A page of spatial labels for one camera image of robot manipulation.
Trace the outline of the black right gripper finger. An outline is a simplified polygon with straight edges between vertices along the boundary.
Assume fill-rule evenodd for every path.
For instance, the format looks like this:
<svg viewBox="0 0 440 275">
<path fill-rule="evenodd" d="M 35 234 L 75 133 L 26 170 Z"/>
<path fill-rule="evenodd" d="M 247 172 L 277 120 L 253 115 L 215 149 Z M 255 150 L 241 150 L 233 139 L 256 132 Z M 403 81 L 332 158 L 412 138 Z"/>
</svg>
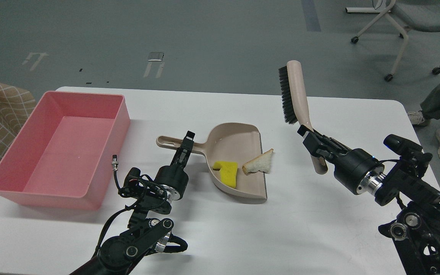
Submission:
<svg viewBox="0 0 440 275">
<path fill-rule="evenodd" d="M 351 151 L 352 149 L 341 142 L 320 134 L 316 130 L 310 130 L 301 125 L 297 133 L 303 137 L 303 144 L 308 151 Z"/>
<path fill-rule="evenodd" d="M 339 141 L 328 136 L 306 136 L 304 146 L 318 164 L 339 164 Z"/>
</svg>

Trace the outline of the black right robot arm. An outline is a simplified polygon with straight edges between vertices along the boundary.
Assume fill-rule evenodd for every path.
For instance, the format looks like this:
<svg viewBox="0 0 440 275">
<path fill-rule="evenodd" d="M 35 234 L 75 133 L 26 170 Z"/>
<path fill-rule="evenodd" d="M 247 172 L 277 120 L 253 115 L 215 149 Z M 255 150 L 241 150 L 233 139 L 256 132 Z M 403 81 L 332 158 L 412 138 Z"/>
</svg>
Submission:
<svg viewBox="0 0 440 275">
<path fill-rule="evenodd" d="M 440 191 L 423 181 L 432 154 L 422 146 L 394 134 L 384 145 L 400 158 L 384 174 L 384 161 L 363 149 L 301 125 L 298 134 L 309 153 L 335 167 L 334 176 L 353 194 L 369 192 L 380 206 L 396 199 L 401 211 L 380 225 L 380 234 L 393 240 L 407 275 L 440 275 Z"/>
</svg>

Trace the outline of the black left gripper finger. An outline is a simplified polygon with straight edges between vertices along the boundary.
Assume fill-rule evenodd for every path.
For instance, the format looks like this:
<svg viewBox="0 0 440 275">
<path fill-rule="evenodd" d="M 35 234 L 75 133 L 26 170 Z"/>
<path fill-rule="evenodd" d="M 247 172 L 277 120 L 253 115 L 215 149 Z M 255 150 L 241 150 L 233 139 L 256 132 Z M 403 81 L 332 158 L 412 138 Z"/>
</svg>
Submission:
<svg viewBox="0 0 440 275">
<path fill-rule="evenodd" d="M 176 153 L 171 161 L 171 165 L 176 165 L 185 168 L 190 158 L 194 146 L 195 133 L 187 131 L 181 145 L 176 149 Z"/>
</svg>

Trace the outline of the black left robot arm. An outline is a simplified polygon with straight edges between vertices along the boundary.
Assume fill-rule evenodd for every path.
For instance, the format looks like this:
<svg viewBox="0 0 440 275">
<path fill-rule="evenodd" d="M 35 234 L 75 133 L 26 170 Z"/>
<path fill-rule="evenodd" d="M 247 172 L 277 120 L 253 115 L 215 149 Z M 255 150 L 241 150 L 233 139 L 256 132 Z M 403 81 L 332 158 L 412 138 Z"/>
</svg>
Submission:
<svg viewBox="0 0 440 275">
<path fill-rule="evenodd" d="M 187 242 L 173 235 L 174 222 L 169 218 L 150 218 L 150 211 L 168 215 L 173 201 L 182 199 L 189 177 L 185 167 L 192 153 L 194 133 L 187 132 L 169 165 L 161 167 L 154 179 L 133 167 L 122 185 L 115 183 L 118 195 L 135 202 L 112 214 L 104 224 L 98 244 L 89 261 L 77 268 L 74 275 L 129 275 L 148 255 L 179 253 Z M 127 230 L 105 238 L 112 222 L 120 214 L 131 211 Z"/>
</svg>

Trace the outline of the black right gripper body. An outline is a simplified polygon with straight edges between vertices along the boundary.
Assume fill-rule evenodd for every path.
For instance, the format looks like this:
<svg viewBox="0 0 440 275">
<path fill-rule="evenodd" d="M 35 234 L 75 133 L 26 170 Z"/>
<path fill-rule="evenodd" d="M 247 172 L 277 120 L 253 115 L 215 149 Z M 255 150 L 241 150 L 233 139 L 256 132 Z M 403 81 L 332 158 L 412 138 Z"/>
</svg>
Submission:
<svg viewBox="0 0 440 275">
<path fill-rule="evenodd" d="M 360 148 L 338 156 L 333 165 L 335 166 L 335 179 L 355 195 L 366 191 L 368 179 L 365 177 L 368 173 L 381 174 L 379 160 Z"/>
</svg>

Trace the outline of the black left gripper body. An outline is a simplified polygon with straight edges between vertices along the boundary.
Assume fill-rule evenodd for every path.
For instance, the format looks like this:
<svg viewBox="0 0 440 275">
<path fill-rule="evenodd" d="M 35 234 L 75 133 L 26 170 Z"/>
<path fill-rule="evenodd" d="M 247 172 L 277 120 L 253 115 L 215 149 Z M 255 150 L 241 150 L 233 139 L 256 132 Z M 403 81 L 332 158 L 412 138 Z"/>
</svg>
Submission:
<svg viewBox="0 0 440 275">
<path fill-rule="evenodd" d="M 189 176 L 184 171 L 185 167 L 185 164 L 163 166 L 154 178 L 154 182 L 158 185 L 174 189 L 174 191 L 170 191 L 174 195 L 173 200 L 182 199 L 188 185 Z"/>
</svg>

